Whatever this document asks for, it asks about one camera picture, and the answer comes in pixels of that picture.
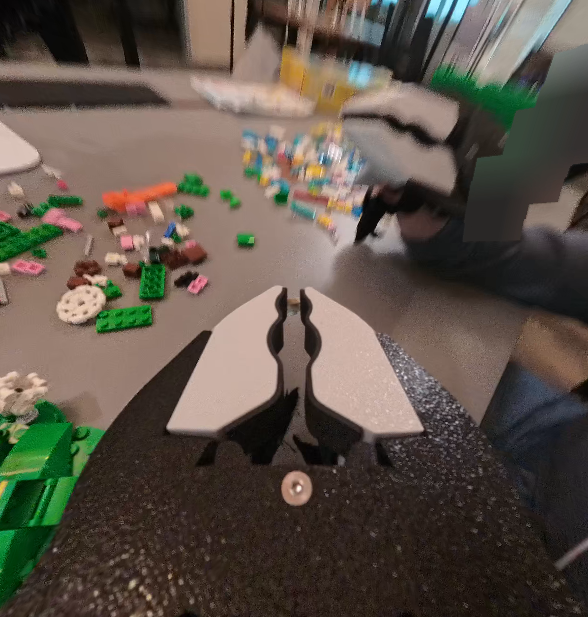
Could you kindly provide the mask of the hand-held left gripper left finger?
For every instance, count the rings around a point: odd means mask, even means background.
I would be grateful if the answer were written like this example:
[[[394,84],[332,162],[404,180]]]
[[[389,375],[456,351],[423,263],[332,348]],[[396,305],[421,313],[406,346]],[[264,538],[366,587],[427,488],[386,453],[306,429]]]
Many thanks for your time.
[[[260,440],[282,423],[283,324],[287,289],[276,285],[211,331],[175,405],[170,434]]]

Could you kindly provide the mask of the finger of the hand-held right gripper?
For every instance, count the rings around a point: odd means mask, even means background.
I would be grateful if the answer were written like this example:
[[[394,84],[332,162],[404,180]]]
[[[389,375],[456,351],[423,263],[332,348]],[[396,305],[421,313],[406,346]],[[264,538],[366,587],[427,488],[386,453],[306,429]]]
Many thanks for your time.
[[[343,133],[365,161],[358,184],[402,187],[412,181],[440,194],[450,194],[456,186],[457,166],[445,145],[422,143],[411,131],[386,121],[345,121]]]
[[[342,118],[387,121],[397,130],[443,143],[456,127],[459,103],[425,87],[386,87],[357,94],[343,104]]]

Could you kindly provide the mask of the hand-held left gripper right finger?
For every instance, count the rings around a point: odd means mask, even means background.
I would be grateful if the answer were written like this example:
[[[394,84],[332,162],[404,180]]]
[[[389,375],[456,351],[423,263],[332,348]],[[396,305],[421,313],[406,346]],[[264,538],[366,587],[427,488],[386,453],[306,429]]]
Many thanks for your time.
[[[305,418],[320,443],[376,443],[424,427],[371,326],[307,287],[300,316],[309,356]]]

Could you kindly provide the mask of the pile of multicoloured lego pieces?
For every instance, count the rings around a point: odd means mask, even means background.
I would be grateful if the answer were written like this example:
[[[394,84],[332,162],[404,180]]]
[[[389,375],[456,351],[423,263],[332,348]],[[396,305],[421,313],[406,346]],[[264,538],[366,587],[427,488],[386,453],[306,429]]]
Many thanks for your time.
[[[341,122],[323,122],[287,139],[285,129],[241,134],[244,176],[257,181],[265,197],[287,207],[293,219],[305,220],[338,243],[337,219],[358,221],[369,186],[360,184],[366,164],[345,137]]]

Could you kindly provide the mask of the person's right forearm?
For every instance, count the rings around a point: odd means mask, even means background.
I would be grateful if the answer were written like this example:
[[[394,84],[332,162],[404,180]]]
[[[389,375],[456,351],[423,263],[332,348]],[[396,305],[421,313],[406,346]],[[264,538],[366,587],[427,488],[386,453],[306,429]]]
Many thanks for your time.
[[[588,325],[588,231],[525,229],[465,242],[464,222],[427,208],[396,215],[407,255],[429,273]]]

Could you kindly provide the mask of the white round lego plate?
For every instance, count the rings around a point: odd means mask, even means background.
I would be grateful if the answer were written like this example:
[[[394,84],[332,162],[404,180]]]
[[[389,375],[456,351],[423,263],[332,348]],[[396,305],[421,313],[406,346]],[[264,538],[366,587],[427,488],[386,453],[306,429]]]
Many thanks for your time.
[[[59,320],[72,325],[82,325],[95,318],[103,309],[107,297],[95,285],[81,285],[64,293],[56,304]]]

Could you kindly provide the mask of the orange lego brick separator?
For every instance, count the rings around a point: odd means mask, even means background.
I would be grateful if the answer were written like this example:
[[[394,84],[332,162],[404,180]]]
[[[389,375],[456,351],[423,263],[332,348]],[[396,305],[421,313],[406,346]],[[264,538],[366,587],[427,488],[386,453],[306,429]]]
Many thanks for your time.
[[[177,184],[171,181],[154,184],[149,187],[128,191],[109,191],[102,193],[102,201],[109,210],[125,213],[128,204],[136,202],[156,201],[163,197],[170,197],[177,193]]]

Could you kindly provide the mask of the green lego build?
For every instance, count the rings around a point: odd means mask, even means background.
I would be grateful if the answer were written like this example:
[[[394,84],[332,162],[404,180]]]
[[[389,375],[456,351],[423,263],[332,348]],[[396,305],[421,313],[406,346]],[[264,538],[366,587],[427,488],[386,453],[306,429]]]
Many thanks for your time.
[[[0,609],[51,544],[105,430],[76,426],[37,373],[0,376]]]

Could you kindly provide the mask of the green plastic bin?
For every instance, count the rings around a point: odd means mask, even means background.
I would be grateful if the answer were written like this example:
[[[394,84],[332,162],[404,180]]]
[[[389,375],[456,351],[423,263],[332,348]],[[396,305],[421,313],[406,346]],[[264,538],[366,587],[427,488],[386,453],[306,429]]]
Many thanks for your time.
[[[429,87],[482,108],[507,131],[512,127],[515,114],[519,110],[534,107],[538,98],[536,90],[514,83],[479,83],[474,76],[452,65],[436,68]]]

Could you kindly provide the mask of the yellow cardboard box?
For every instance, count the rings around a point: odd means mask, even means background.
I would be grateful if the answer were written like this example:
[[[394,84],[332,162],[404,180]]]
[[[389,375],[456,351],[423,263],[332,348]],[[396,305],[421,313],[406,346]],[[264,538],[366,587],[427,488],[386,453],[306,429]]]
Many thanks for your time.
[[[390,86],[393,73],[355,60],[338,60],[311,54],[294,47],[282,49],[280,83],[313,103],[314,111],[337,115],[352,96]]]

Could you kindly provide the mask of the scatter of green pink bricks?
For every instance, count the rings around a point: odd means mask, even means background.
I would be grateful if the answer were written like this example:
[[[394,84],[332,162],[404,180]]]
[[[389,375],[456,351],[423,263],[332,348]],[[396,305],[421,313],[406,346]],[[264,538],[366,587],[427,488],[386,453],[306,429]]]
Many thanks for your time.
[[[198,174],[184,174],[176,184],[177,193],[170,197],[206,198],[211,192]],[[207,258],[184,224],[194,217],[194,209],[179,204],[173,208],[174,220],[167,221],[168,198],[128,204],[122,214],[105,206],[97,209],[97,220],[117,243],[116,250],[106,251],[102,260],[94,259],[95,235],[88,233],[75,213],[86,203],[81,196],[50,194],[43,202],[23,203],[17,218],[33,219],[30,227],[18,227],[10,212],[0,210],[0,307],[9,302],[4,277],[42,276],[47,270],[45,245],[64,234],[78,234],[85,242],[81,258],[72,264],[66,292],[91,284],[107,297],[104,309],[82,325],[94,321],[99,334],[151,326],[152,307],[147,301],[165,297],[167,270],[199,265]]]

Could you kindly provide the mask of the white paper sheet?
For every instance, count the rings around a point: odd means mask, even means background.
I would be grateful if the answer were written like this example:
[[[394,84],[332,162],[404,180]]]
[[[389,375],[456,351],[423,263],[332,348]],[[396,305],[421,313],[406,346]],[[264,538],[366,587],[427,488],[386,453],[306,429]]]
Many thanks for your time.
[[[270,28],[259,23],[241,57],[235,61],[231,77],[245,83],[275,83],[279,79],[282,47]]]

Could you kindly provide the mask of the person's leg in jeans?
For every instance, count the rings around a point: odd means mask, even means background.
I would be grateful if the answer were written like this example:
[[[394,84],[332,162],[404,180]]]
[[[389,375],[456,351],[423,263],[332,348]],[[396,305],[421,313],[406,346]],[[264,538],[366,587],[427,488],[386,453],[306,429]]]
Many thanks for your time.
[[[555,559],[588,541],[588,401],[510,363],[481,424]]]

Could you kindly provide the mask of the white book stand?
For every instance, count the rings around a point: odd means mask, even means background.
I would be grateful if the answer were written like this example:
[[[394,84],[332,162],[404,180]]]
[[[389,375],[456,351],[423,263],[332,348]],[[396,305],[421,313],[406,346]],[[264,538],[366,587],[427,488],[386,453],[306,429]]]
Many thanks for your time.
[[[29,171],[41,164],[40,153],[0,121],[0,178]]]

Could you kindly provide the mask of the black table pad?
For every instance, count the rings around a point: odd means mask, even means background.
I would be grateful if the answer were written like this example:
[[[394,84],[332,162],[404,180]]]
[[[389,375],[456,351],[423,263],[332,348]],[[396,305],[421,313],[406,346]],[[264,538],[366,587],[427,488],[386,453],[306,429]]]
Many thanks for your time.
[[[143,85],[0,79],[0,109],[164,106],[170,102]]]

